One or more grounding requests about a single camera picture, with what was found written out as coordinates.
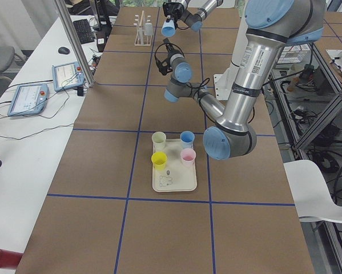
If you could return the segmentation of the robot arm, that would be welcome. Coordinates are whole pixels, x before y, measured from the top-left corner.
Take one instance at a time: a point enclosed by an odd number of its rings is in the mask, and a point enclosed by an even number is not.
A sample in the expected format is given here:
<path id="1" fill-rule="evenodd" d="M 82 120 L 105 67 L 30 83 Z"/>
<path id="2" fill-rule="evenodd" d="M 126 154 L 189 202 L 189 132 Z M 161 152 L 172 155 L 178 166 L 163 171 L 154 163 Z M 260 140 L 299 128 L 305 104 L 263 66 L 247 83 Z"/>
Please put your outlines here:
<path id="1" fill-rule="evenodd" d="M 220 1 L 206 2 L 195 14 L 187 1 L 163 4 L 162 26 L 167 58 L 156 61 L 163 75 L 170 75 L 164 96 L 170 102 L 192 98 L 214 125 L 205 130 L 203 145 L 216 160 L 249 154 L 256 146 L 256 133 L 248 124 L 254 104 L 283 47 L 319 40 L 323 34 L 325 1 L 248 1 L 244 9 L 247 45 L 226 104 L 221 104 L 201 83 L 191 83 L 192 70 L 183 52 L 169 41 L 177 22 L 198 31 Z"/>
<path id="2" fill-rule="evenodd" d="M 178 21 L 185 23 L 191 30 L 199 31 L 203 21 L 211 12 L 223 4 L 223 0 L 209 0 L 198 8 L 195 14 L 188 11 L 190 1 L 165 1 L 162 8 L 166 20 L 162 26 L 162 34 L 171 37 L 178 28 Z"/>

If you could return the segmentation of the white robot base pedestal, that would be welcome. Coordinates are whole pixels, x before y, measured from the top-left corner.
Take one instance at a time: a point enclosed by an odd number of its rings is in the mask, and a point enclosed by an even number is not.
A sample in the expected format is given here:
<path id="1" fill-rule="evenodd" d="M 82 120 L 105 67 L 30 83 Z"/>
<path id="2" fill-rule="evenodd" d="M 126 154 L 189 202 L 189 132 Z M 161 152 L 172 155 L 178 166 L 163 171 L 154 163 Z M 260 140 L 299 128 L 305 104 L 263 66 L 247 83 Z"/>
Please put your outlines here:
<path id="1" fill-rule="evenodd" d="M 231 92 L 232 84 L 235 81 L 236 74 L 238 72 L 242 57 L 244 55 L 244 51 L 248 43 L 246 37 L 248 26 L 244 17 L 244 11 L 247 3 L 248 1 L 236 1 L 236 8 L 238 9 L 241 21 L 234 45 L 234 50 L 232 53 L 232 58 L 230 61 L 230 66 L 225 70 L 224 73 L 214 75 L 214 88 L 217 100 L 228 99 Z"/>

